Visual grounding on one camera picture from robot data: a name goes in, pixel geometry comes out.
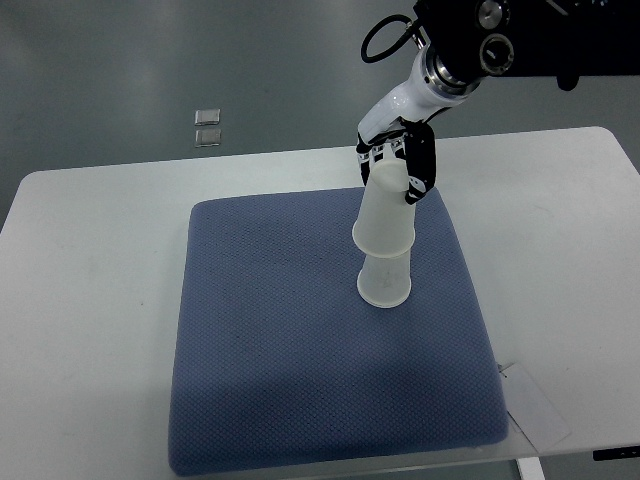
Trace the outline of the black white robotic hand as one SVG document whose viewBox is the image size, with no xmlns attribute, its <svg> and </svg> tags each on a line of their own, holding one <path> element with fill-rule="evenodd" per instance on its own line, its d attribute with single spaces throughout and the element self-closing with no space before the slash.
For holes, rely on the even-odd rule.
<svg viewBox="0 0 640 480">
<path fill-rule="evenodd" d="M 384 146 L 389 145 L 407 167 L 405 202 L 413 205 L 423 199 L 434 187 L 437 172 L 430 121 L 463 103 L 479 85 L 478 79 L 455 78 L 433 46 L 422 48 L 408 79 L 379 100 L 358 124 L 356 154 L 362 180 L 368 181 L 372 166 L 383 159 Z"/>
</svg>

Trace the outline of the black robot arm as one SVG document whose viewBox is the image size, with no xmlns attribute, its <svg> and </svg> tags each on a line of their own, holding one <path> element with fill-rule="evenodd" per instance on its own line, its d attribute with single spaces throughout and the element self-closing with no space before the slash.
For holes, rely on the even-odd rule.
<svg viewBox="0 0 640 480">
<path fill-rule="evenodd" d="M 639 73 L 636 1 L 419 1 L 419 23 L 446 71 L 459 81 Z"/>
</svg>

